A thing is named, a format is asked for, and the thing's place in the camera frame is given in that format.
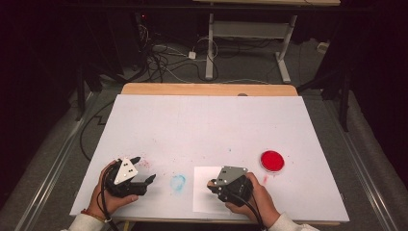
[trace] gray carpet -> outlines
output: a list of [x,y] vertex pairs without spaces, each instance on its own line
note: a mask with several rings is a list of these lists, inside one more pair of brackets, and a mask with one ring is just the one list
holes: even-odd
[[[256,48],[241,51],[233,58],[225,58],[237,54],[237,49],[222,48],[216,58],[218,79],[216,83],[228,82],[228,84],[261,84],[262,81],[269,84],[282,84],[280,74],[276,68],[276,62],[272,56],[279,49],[280,43],[273,41],[266,48]],[[302,45],[291,44],[285,58],[286,65],[293,79],[293,85],[298,86],[313,79],[323,55],[316,51],[318,43],[311,40]],[[189,50],[177,44],[171,47],[187,54]],[[169,61],[177,62],[180,57],[167,56]],[[200,76],[204,76],[204,63],[198,64]],[[180,83],[183,81],[203,83],[196,77],[196,67],[191,64],[180,66],[167,72],[164,76],[166,83]],[[57,160],[62,165],[61,172],[54,175],[55,185],[49,188],[50,194],[43,201],[44,204],[35,204],[38,209],[37,216],[29,215],[32,222],[24,223],[27,230],[61,230],[67,228],[73,221],[68,215],[75,195],[78,192],[82,178],[88,168],[89,161],[82,153],[80,134],[86,122],[106,106],[115,96],[120,93],[121,86],[107,77],[102,77],[104,85],[102,92],[90,94],[88,110],[85,118],[76,122],[77,113],[75,96],[72,97],[72,108],[60,119],[47,139],[38,150],[37,155],[27,168],[10,199],[0,213],[0,230],[15,230],[22,221],[24,213],[30,206],[30,202],[38,201],[34,198],[38,188],[44,179],[49,179],[47,174]],[[408,196],[406,188],[396,176],[393,167],[387,161],[379,144],[375,140],[370,127],[361,115],[358,103],[353,94],[350,95],[348,128],[344,133],[336,119],[338,102],[323,101],[319,96],[319,90],[305,90],[301,93],[306,107],[317,131],[320,144],[331,167],[336,183],[344,197],[344,205],[350,217],[350,222],[339,226],[315,225],[320,230],[407,230],[408,228]],[[102,122],[106,121],[112,105],[106,107],[100,113]],[[78,133],[72,138],[72,144],[68,145],[67,138],[74,128],[78,127]],[[98,119],[92,119],[82,137],[84,151],[91,157],[104,126],[98,125]],[[67,151],[65,158],[61,154]],[[154,230],[155,224],[150,224],[149,229]]]

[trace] red liquid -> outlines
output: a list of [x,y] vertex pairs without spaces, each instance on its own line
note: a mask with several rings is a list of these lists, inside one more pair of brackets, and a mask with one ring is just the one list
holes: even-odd
[[279,171],[282,169],[285,161],[283,157],[275,151],[266,151],[261,156],[262,166],[269,171]]

